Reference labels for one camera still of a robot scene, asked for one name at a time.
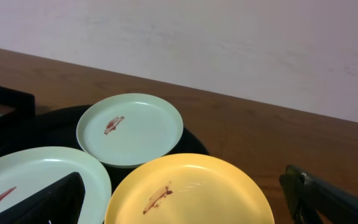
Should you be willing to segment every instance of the dish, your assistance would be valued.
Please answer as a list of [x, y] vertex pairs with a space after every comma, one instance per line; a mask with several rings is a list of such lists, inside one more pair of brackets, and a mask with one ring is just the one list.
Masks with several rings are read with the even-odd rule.
[[78, 224], [102, 223], [111, 196], [106, 169], [95, 158], [67, 147], [40, 147], [0, 157], [0, 212], [26, 199], [62, 177], [78, 172], [85, 185]]
[[114, 191], [105, 224], [273, 224], [269, 203], [243, 171], [200, 154], [141, 165]]
[[76, 136], [81, 148], [102, 163], [129, 168], [168, 153], [182, 132], [180, 113], [170, 103], [128, 93], [91, 106], [80, 118]]

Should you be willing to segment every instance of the black placemat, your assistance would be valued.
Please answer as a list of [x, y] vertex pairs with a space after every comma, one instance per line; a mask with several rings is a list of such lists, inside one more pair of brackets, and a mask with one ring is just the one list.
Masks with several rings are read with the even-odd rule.
[[[12, 152], [42, 146], [65, 146], [80, 149], [76, 140], [76, 125], [91, 105], [74, 106], [45, 113], [10, 126], [0, 132], [0, 157]], [[198, 153], [208, 155], [202, 143], [186, 128], [178, 144], [169, 154]], [[118, 169], [105, 166], [112, 189], [134, 169]]]

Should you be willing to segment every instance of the wall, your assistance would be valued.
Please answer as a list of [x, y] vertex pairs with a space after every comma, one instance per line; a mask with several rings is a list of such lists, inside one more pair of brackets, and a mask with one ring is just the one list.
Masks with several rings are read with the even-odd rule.
[[0, 0], [0, 48], [358, 121], [358, 0]]

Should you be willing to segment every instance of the brown wooden surface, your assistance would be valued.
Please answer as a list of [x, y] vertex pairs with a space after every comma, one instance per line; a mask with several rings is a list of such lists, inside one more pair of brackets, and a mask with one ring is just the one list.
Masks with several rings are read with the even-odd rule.
[[38, 113], [121, 93], [168, 100], [212, 156], [255, 180], [276, 223], [291, 223], [278, 183], [287, 164], [358, 196], [358, 123], [5, 50], [0, 85], [35, 95]]

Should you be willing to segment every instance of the black object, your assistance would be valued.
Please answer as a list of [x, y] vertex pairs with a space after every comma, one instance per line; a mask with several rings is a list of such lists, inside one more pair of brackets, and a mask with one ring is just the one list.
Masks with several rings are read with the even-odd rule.
[[0, 129], [35, 115], [35, 98], [29, 93], [0, 86], [0, 105], [13, 109], [0, 117]]
[[287, 166], [280, 184], [296, 224], [323, 223], [317, 211], [333, 223], [358, 224], [358, 198], [301, 168]]
[[72, 172], [0, 213], [0, 224], [77, 224], [85, 198], [81, 175]]
[[[76, 125], [91, 105], [74, 106], [27, 119], [0, 131], [0, 157], [23, 149], [42, 146], [65, 146], [81, 149], [76, 140]], [[186, 128], [170, 154], [198, 153], [208, 155], [202, 143]], [[105, 166], [114, 190], [134, 169]]]

